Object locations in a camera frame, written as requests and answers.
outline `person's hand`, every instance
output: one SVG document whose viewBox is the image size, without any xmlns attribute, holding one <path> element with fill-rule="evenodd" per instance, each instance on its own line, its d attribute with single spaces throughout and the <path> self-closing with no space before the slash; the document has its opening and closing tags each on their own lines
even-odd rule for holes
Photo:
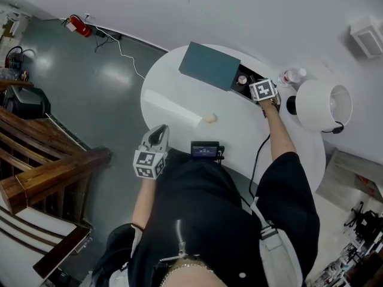
<svg viewBox="0 0 383 287">
<path fill-rule="evenodd" d="M 272 99 L 266 99 L 266 100 L 259 101 L 259 105 L 265 111 L 267 111 L 268 109 L 271 109 L 271 108 L 275 108 Z"/>
</svg>

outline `teal box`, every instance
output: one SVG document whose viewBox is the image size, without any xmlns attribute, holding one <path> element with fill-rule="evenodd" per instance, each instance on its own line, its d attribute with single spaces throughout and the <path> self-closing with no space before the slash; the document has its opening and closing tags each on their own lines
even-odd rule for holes
<svg viewBox="0 0 383 287">
<path fill-rule="evenodd" d="M 235 57 L 191 42 L 178 70 L 184 75 L 228 91 L 240 63 Z"/>
</svg>

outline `table lamp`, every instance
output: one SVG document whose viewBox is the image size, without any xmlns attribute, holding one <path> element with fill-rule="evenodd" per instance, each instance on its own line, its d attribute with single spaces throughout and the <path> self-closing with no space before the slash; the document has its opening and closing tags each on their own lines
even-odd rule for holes
<svg viewBox="0 0 383 287">
<path fill-rule="evenodd" d="M 297 95 L 287 99 L 286 106 L 304 128 L 334 134 L 344 129 L 352 114 L 352 100 L 346 87 L 319 80 L 304 82 Z"/>
</svg>

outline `black sleeve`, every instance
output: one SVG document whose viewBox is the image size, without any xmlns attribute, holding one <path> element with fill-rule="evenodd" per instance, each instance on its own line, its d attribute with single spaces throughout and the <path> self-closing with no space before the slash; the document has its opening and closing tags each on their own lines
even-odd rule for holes
<svg viewBox="0 0 383 287">
<path fill-rule="evenodd" d="M 124 224 L 110 233 L 105 253 L 93 269 L 92 277 L 97 287 L 109 286 L 110 276 L 130 261 L 136 237 L 135 228 L 141 230 L 134 224 Z"/>
<path fill-rule="evenodd" d="M 290 238 L 305 278 L 317 258 L 320 221 L 296 153 L 285 153 L 270 165 L 259 183 L 257 197 L 265 219 Z"/>
</svg>

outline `device with screen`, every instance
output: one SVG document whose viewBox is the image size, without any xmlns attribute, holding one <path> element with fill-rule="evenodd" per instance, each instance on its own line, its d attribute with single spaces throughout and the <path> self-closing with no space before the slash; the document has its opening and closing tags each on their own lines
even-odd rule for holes
<svg viewBox="0 0 383 287">
<path fill-rule="evenodd" d="M 190 155 L 194 160 L 217 160 L 221 163 L 224 150 L 225 147 L 217 141 L 192 141 Z"/>
</svg>

